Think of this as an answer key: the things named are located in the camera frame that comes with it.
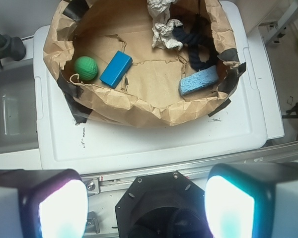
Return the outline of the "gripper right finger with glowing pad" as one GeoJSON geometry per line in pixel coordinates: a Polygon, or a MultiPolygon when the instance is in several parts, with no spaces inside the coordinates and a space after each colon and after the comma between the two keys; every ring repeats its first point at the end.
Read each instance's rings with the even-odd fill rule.
{"type": "Polygon", "coordinates": [[[216,238],[298,238],[298,162],[216,164],[204,201],[216,238]]]}

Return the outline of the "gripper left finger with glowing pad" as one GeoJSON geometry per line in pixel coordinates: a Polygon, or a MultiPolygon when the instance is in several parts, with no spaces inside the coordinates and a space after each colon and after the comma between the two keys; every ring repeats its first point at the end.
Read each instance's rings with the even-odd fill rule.
{"type": "Polygon", "coordinates": [[[0,238],[81,238],[85,184],[65,170],[0,170],[0,238]]]}

